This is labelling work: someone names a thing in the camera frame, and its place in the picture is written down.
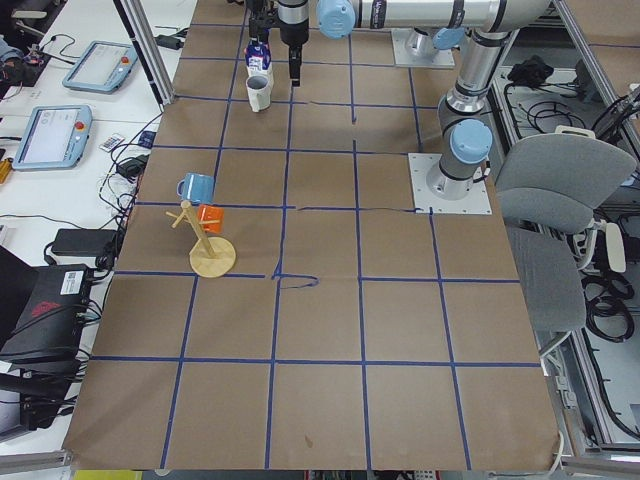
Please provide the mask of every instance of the metal base plate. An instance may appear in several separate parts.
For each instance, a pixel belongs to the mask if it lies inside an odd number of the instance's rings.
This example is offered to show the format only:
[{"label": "metal base plate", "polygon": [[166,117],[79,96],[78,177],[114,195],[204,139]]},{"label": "metal base plate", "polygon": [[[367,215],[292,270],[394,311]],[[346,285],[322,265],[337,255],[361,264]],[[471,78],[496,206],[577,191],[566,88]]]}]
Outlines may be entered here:
[{"label": "metal base plate", "polygon": [[427,67],[437,69],[453,69],[456,63],[451,50],[440,50],[428,57],[416,57],[411,55],[406,48],[406,42],[413,32],[412,28],[391,29],[391,39],[393,40],[393,54],[398,67]]},{"label": "metal base plate", "polygon": [[[491,204],[484,182],[474,183],[469,194],[462,200],[445,200],[431,191],[427,186],[427,173],[433,165],[440,161],[440,154],[410,153],[411,185],[413,187],[413,204],[418,213],[491,215]],[[480,178],[482,172],[478,168],[474,178]]]}]

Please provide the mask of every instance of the blue object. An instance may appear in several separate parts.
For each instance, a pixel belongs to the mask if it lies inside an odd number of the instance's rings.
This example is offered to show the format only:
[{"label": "blue object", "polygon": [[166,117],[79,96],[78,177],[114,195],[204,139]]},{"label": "blue object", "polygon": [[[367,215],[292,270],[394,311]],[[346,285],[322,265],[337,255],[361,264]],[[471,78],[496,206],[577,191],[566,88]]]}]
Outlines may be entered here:
[{"label": "blue object", "polygon": [[251,40],[244,49],[244,60],[249,70],[266,71],[271,65],[271,49],[268,43]]},{"label": "blue object", "polygon": [[356,12],[349,0],[320,0],[316,6],[320,31],[329,38],[342,38],[356,24]]},{"label": "blue object", "polygon": [[10,58],[22,58],[24,53],[17,48],[10,46],[4,41],[4,38],[0,38],[0,63],[6,62]]},{"label": "blue object", "polygon": [[489,155],[493,134],[480,120],[463,120],[454,127],[449,143],[451,152],[458,160],[467,165],[476,165]]},{"label": "blue object", "polygon": [[62,85],[72,90],[111,93],[131,73],[138,61],[132,45],[113,42],[91,42],[71,68]]},{"label": "blue object", "polygon": [[178,182],[177,193],[182,200],[189,200],[193,205],[211,205],[214,184],[212,176],[190,172]]},{"label": "blue object", "polygon": [[145,130],[140,134],[140,138],[138,139],[138,145],[144,148],[151,149],[153,147],[153,142],[156,139],[156,132],[152,132],[151,130]]},{"label": "blue object", "polygon": [[431,39],[437,50],[450,50],[464,38],[464,27],[441,28]]},{"label": "blue object", "polygon": [[14,170],[71,168],[78,163],[92,121],[87,105],[36,107],[13,160]]}]

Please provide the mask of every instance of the chair seat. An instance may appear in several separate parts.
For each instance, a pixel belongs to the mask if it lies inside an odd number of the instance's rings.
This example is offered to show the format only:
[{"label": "chair seat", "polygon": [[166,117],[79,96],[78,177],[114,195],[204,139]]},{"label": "chair seat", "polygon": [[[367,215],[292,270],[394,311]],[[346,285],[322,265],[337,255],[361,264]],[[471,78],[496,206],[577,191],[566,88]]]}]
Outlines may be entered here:
[{"label": "chair seat", "polygon": [[580,275],[568,245],[507,227],[529,318],[534,330],[568,332],[585,326]]}]

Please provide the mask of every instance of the red logo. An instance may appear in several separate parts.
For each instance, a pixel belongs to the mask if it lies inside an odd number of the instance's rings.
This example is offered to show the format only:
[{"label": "red logo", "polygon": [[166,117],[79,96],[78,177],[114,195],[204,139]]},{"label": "red logo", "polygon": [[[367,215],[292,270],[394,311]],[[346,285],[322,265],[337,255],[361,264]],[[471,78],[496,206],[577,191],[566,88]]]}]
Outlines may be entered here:
[{"label": "red logo", "polygon": [[31,310],[31,317],[32,318],[39,317],[40,315],[44,315],[45,313],[50,312],[54,308],[58,308],[61,306],[62,305],[56,302],[40,302],[38,305],[33,307],[33,310]]}]

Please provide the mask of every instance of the white mug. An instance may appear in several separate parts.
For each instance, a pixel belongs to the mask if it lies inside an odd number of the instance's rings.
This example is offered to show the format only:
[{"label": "white mug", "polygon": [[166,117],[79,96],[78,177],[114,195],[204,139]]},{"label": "white mug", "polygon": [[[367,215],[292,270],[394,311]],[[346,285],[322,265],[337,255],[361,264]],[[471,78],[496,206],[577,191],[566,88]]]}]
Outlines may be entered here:
[{"label": "white mug", "polygon": [[271,105],[271,85],[266,75],[251,75],[247,78],[247,94],[251,110],[259,112]]}]

